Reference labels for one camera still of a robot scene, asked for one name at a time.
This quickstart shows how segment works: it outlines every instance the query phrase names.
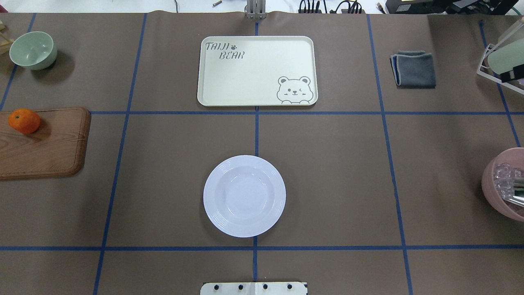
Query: orange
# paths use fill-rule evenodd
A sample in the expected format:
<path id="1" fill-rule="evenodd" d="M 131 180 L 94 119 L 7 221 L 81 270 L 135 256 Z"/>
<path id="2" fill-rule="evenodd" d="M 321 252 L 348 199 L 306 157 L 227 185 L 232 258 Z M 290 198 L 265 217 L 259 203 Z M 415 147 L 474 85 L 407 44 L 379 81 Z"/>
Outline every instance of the orange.
<path id="1" fill-rule="evenodd" d="M 9 115 L 8 122 L 16 131 L 30 134 L 40 127 L 40 116 L 29 109 L 18 109 Z"/>

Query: blue-gray cloth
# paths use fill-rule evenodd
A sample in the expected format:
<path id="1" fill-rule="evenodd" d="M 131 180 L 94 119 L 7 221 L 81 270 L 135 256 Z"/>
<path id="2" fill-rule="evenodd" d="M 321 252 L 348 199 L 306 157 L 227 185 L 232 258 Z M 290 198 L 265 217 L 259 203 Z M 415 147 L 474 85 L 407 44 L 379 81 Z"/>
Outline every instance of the blue-gray cloth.
<path id="1" fill-rule="evenodd" d="M 391 56 L 397 86 L 435 88 L 433 56 L 425 51 L 402 51 Z"/>

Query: bear ear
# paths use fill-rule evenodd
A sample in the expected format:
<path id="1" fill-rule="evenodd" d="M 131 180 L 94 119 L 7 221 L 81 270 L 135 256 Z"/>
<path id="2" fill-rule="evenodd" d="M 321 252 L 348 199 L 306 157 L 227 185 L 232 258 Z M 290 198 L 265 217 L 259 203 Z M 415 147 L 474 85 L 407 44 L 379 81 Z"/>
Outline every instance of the bear ear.
<path id="1" fill-rule="evenodd" d="M 300 81 L 306 83 L 307 85 L 309 85 L 309 83 L 311 83 L 311 80 L 308 77 L 306 77 L 306 76 L 300 78 Z"/>
<path id="2" fill-rule="evenodd" d="M 282 76 L 282 77 L 278 78 L 278 83 L 279 83 L 280 85 L 282 85 L 282 84 L 283 84 L 284 82 L 286 82 L 287 80 L 289 80 L 288 77 L 284 77 L 284 76 Z"/>

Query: white plate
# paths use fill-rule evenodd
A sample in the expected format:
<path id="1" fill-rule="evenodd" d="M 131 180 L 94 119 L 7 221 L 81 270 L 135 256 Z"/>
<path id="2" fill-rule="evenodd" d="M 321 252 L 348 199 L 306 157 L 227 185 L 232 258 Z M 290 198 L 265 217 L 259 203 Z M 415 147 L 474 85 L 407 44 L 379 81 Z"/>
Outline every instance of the white plate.
<path id="1" fill-rule="evenodd" d="M 310 106 L 318 98 L 306 36 L 213 36 L 202 41 L 197 99 L 204 106 Z"/>
<path id="2" fill-rule="evenodd" d="M 204 186 L 204 208 L 224 233 L 247 238 L 270 229 L 286 204 L 284 181 L 266 160 L 235 156 L 220 163 Z"/>

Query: brown tabletop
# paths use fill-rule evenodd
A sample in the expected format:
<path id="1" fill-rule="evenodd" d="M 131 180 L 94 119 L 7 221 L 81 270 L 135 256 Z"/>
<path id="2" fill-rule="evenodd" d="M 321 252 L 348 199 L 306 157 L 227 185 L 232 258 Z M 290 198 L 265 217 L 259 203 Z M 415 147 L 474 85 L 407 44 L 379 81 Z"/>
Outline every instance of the brown tabletop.
<path id="1" fill-rule="evenodd" d="M 522 96 L 475 73 L 514 17 L 3 14 L 11 38 L 58 45 L 48 69 L 0 56 L 0 110 L 84 106 L 85 166 L 0 182 L 0 293 L 199 294 L 204 282 L 304 281 L 309 294 L 519 294 L 524 224 L 481 175 L 524 138 Z M 482 27 L 479 21 L 485 20 Z M 207 36 L 305 35 L 311 107 L 197 102 Z M 437 87 L 399 89 L 389 56 L 433 53 Z M 286 184 L 278 223 L 234 238 L 205 214 L 209 173 L 235 155 Z"/>

